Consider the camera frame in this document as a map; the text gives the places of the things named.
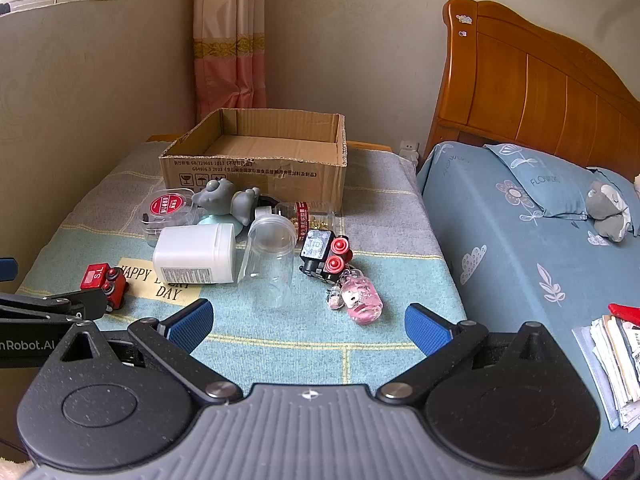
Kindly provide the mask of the stack of papers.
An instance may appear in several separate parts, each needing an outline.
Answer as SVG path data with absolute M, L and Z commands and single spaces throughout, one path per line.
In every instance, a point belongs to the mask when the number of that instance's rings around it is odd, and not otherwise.
M 639 309 L 609 304 L 574 338 L 589 368 L 611 430 L 639 427 Z

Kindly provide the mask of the clear plastic cup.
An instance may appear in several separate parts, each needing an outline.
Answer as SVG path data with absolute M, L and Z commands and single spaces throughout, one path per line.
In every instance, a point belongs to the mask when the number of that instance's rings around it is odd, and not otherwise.
M 239 286 L 254 308 L 280 308 L 288 299 L 295 243 L 293 223 L 277 214 L 265 214 L 250 226 Z

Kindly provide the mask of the wooden headboard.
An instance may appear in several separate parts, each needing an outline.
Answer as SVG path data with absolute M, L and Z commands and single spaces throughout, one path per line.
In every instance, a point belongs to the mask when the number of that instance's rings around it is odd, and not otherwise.
M 512 142 L 639 172 L 639 102 L 607 62 L 501 3 L 448 0 L 447 56 L 426 146 Z

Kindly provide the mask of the pink curtain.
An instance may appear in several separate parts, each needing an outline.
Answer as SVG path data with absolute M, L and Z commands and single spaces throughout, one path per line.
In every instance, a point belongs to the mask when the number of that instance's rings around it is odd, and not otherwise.
M 196 110 L 266 105 L 265 0 L 194 0 Z

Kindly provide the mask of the light blue round case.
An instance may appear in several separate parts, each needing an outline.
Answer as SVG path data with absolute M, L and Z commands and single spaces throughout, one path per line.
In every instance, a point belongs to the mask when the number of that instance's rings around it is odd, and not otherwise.
M 207 216 L 201 218 L 198 224 L 200 226 L 211 226 L 212 224 L 231 224 L 233 226 L 234 236 L 239 236 L 244 229 L 242 223 L 236 220 L 231 214 L 223 214 L 222 216 L 218 216 L 218 214 L 208 214 Z

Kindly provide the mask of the black oval case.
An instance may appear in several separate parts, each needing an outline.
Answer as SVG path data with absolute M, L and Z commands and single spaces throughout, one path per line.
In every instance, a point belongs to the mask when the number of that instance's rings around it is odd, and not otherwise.
M 265 214 L 273 214 L 274 208 L 278 206 L 278 201 L 267 195 L 258 197 L 257 205 L 254 211 L 255 218 L 260 218 Z

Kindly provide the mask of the grey plush toy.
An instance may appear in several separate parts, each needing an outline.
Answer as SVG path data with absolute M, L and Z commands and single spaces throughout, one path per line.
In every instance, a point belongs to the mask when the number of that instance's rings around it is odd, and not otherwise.
M 586 197 L 586 211 L 597 233 L 613 243 L 621 242 L 629 232 L 629 207 L 613 185 L 593 181 Z

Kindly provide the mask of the white plastic jar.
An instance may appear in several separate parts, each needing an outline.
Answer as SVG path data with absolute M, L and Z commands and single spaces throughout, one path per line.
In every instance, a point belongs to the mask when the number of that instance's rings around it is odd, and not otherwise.
M 166 284 L 211 285 L 234 281 L 231 223 L 168 226 L 153 252 L 153 269 Z

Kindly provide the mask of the clear jar red lid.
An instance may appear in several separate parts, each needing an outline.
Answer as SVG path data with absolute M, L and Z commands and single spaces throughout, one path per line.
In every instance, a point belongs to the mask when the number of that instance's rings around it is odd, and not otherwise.
M 143 202 L 139 208 L 140 226 L 151 247 L 168 226 L 192 226 L 198 222 L 193 195 L 190 188 L 161 188 Z

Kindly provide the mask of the white wall charger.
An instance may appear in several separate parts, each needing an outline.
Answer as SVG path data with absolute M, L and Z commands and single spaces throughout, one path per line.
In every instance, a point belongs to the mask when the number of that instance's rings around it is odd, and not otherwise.
M 398 154 L 417 164 L 420 160 L 419 144 L 413 141 L 402 140 L 400 142 Z

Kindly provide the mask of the blue floral pillow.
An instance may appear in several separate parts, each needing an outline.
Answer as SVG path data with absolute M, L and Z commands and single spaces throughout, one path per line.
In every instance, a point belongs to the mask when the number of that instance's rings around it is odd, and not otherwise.
M 545 217 L 587 220 L 588 193 L 594 182 L 600 182 L 620 194 L 623 201 L 620 213 L 627 221 L 626 231 L 639 235 L 639 197 L 634 185 L 615 171 L 582 168 L 554 155 L 512 143 L 485 144 L 484 148 L 511 171 Z

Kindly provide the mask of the red toy train block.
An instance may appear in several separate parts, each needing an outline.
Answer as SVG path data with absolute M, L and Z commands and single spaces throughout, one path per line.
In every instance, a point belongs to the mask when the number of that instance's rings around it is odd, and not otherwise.
M 119 310 L 124 305 L 128 288 L 124 270 L 107 263 L 93 263 L 87 266 L 80 283 L 81 290 L 99 289 L 104 293 L 107 312 Z

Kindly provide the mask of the brown cardboard box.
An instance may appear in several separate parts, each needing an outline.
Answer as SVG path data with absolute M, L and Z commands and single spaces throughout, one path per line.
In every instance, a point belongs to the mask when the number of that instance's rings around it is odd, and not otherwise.
M 342 211 L 348 156 L 341 114 L 218 108 L 160 154 L 168 188 L 198 192 L 225 177 L 281 202 Z

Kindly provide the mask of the grey hippo figurine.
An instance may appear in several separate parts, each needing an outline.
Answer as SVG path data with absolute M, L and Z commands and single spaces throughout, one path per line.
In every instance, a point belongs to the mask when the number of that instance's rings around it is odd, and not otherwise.
M 237 190 L 226 178 L 209 180 L 205 188 L 193 195 L 192 202 L 209 214 L 231 216 L 242 226 L 248 226 L 255 218 L 260 189 L 253 186 Z

